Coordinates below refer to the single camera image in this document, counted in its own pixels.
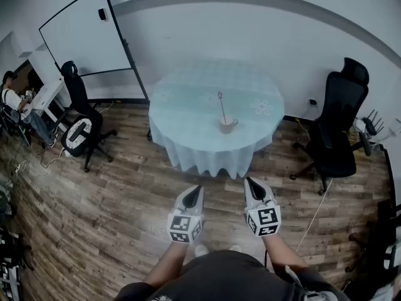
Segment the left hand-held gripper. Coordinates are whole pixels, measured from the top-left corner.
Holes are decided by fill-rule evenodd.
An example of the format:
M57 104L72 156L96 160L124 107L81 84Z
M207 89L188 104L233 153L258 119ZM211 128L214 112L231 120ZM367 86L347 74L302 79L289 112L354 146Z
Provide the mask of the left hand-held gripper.
M167 221L167 232L172 242L195 242L204 228L203 206L204 188L201 185L179 194Z

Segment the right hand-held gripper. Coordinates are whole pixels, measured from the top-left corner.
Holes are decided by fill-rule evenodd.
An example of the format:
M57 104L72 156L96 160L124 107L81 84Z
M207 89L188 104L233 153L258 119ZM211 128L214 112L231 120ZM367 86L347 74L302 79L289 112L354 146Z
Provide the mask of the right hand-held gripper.
M272 189L255 177L244 180L246 223L256 237L270 236L281 226L281 210Z

